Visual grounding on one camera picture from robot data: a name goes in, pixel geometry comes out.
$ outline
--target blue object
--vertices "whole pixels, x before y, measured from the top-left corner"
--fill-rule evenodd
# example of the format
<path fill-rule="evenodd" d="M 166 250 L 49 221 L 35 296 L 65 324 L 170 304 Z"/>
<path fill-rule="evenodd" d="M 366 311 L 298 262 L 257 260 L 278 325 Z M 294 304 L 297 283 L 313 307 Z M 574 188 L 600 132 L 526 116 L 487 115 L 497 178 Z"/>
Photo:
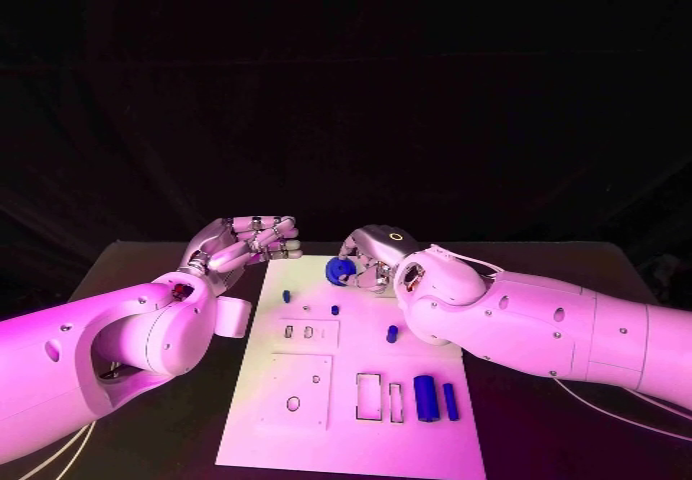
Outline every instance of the blue object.
<path fill-rule="evenodd" d="M 437 406 L 435 380 L 430 375 L 414 378 L 415 409 L 421 422 L 440 420 L 440 407 Z"/>
<path fill-rule="evenodd" d="M 389 325 L 389 328 L 386 330 L 386 341 L 389 343 L 394 343 L 396 341 L 398 333 L 399 333 L 399 329 L 396 328 L 396 325 Z"/>
<path fill-rule="evenodd" d="M 324 273 L 327 275 L 327 280 L 339 287 L 345 287 L 346 284 L 339 280 L 339 277 L 342 275 L 353 275 L 356 273 L 356 264 L 347 258 L 345 260 L 339 260 L 339 257 L 334 257 L 327 262 Z"/>
<path fill-rule="evenodd" d="M 450 420 L 458 420 L 458 410 L 457 410 L 457 399 L 454 398 L 454 387 L 451 383 L 443 385 L 444 392 L 444 402 L 447 403 L 447 414 L 450 415 Z"/>

